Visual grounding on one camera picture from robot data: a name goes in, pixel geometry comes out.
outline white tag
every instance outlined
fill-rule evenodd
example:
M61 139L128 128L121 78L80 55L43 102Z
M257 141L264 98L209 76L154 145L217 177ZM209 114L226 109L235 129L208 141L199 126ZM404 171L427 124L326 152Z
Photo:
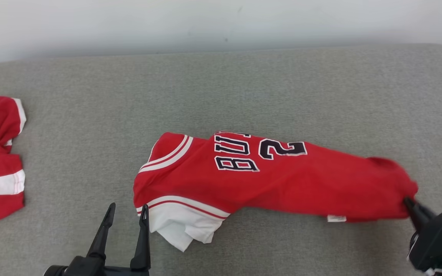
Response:
M346 222L347 218L343 215L327 215L327 222Z

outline gray fabric surface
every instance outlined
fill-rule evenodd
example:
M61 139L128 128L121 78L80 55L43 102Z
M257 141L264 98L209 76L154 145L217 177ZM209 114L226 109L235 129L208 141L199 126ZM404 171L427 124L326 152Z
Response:
M442 46L391 45L41 59L0 64L0 95L28 121L14 139L26 207L0 220L0 276L84 255L109 203L107 264L139 232L132 185L165 131L240 131L402 164L442 211ZM153 276L416 275L408 220L327 223L242 209L181 253L151 235Z

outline white wall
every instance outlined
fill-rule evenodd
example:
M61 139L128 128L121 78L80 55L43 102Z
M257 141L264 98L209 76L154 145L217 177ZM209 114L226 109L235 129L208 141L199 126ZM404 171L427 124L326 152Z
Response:
M0 61L442 44L442 0L0 0Z

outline white fabric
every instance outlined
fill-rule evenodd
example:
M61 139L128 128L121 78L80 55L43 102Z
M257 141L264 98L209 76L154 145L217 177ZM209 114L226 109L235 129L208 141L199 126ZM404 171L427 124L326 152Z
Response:
M25 173L23 170L14 174L0 176L0 195L19 194L25 186Z
M230 215L212 206L181 196L163 196L149 202L148 206L151 206L149 208L150 232L157 231L182 252L189 247L192 240L211 243L214 232Z
M327 222L346 222L345 215L327 215Z

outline red stripe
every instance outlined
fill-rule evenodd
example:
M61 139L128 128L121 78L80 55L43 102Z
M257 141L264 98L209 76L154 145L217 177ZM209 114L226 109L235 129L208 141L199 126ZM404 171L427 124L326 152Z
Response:
M147 168L147 167L149 167L149 166L154 166L154 165L158 165L158 164L164 163L164 162L166 162L166 161L172 159L173 157L177 156L178 153L179 153L179 152L185 147L185 145L187 145L187 141L188 141L188 140L189 140L189 137L187 136L187 139L185 140L184 144L178 149L178 151L176 151L174 154L172 154L172 156L168 157L168 158L165 159L165 160L157 161L156 163L155 163L156 160L153 160L153 161L151 161L151 164L147 164L147 165L145 165L144 167L142 167L141 169L143 169L143 168Z
M176 200L165 200L165 201L162 201L162 202L158 202L158 203L153 204L152 206L149 206L149 208L153 208L154 206L158 206L158 205L163 204L163 203L179 203L179 204L182 204L182 205L188 206L188 207L190 207L190 208L192 208L192 209L195 209L195 210L201 211L201 212L203 212L203 213L206 213L206 214L208 214L208 215L212 215L213 217L216 217L216 218L218 218L218 219L223 219L223 220L225 220L225 219L227 218L227 217L222 217L222 216L220 216L220 215L215 215L215 214L213 214L213 213L207 212L206 210L202 210L201 208L197 208L197 207L195 207L195 206L191 206L191 205L189 205L189 204L186 204L186 203L181 202L181 201L176 201Z

